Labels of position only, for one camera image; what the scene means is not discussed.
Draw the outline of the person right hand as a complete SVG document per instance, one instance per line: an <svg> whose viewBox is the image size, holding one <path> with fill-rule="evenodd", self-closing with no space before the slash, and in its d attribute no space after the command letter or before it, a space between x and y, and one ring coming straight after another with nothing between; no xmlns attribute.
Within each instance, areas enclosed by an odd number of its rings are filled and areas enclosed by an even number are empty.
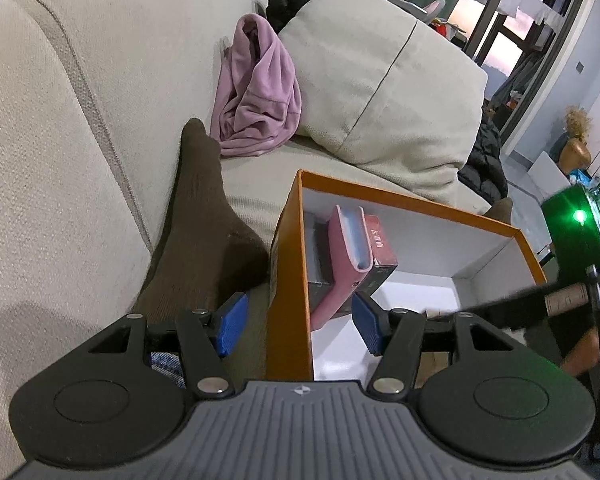
<svg viewBox="0 0 600 480"><path fill-rule="evenodd" d="M560 368L571 376L579 376L600 362L600 337L592 328L578 341L562 361Z"/></svg>

